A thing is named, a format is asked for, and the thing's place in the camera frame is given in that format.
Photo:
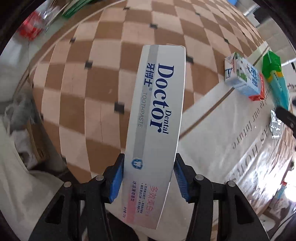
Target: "toothpaste box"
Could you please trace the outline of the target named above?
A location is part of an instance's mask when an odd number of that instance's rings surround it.
[[[122,219],[156,229],[165,203],[180,132],[185,48],[145,45],[126,141]]]
[[[261,94],[261,80],[257,69],[238,53],[225,59],[225,83],[246,96]]]

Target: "table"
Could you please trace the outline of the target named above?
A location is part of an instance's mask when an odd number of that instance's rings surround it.
[[[211,181],[235,180],[256,212],[261,211],[276,191],[274,183],[282,178],[295,143],[289,130],[279,141],[268,134],[271,97],[251,102],[224,84],[226,56],[238,52],[260,69],[268,50],[257,29],[226,0],[110,2],[44,53],[30,76],[34,100],[69,170],[86,182],[124,152],[144,44],[186,47],[178,145],[185,163]],[[249,119],[254,121],[247,128]],[[120,195],[107,208],[120,217]],[[156,240],[182,240],[191,213],[173,175],[159,228],[137,229]]]

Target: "brown line on tablecloth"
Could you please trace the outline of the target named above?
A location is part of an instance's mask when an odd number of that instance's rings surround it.
[[[259,56],[259,58],[254,62],[254,66],[258,63],[258,61],[262,58],[263,54],[266,52],[266,50],[269,48],[269,46],[266,47],[266,49],[262,52],[262,54]],[[185,135],[187,135],[193,128],[195,128],[199,123],[201,123],[210,113],[213,112],[214,109],[218,107],[234,90],[234,88],[231,88],[216,104],[214,104],[201,118],[199,118],[192,126],[190,126],[185,132],[183,132],[179,139],[182,139]]]

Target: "green and teal package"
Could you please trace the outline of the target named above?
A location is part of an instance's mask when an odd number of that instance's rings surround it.
[[[290,95],[281,71],[281,59],[272,51],[263,57],[262,73],[272,87],[274,104],[288,110]]]

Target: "blue gripper pad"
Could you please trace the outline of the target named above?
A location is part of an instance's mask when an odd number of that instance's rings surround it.
[[[185,175],[181,169],[181,166],[177,160],[175,160],[174,172],[177,178],[181,195],[186,200],[186,202],[189,202],[189,199],[190,199],[190,196],[188,193],[189,183],[187,182]]]
[[[120,185],[122,183],[123,179],[123,163],[121,163],[117,169],[117,172],[114,175],[113,181],[111,182],[110,185],[110,195],[109,195],[109,200],[112,203],[115,198],[117,198]]]

